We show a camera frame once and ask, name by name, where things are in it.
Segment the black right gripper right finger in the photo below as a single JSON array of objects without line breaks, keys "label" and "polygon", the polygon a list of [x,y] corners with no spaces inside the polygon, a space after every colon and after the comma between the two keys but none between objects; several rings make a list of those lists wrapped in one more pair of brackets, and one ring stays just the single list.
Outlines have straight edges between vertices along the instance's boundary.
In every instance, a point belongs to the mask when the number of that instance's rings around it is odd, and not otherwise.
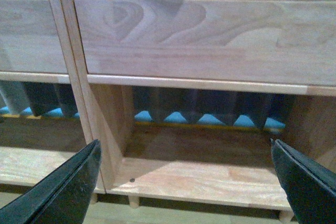
[{"label": "black right gripper right finger", "polygon": [[335,173],[280,139],[271,156],[282,189],[299,223],[335,223]]}]

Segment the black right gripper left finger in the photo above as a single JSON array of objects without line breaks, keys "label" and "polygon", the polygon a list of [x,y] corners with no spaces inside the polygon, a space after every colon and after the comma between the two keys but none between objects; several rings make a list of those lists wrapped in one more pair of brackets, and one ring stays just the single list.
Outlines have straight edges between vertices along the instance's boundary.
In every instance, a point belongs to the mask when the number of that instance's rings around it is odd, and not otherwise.
[{"label": "black right gripper left finger", "polygon": [[94,140],[1,208],[1,223],[83,223],[96,187],[101,143]]}]

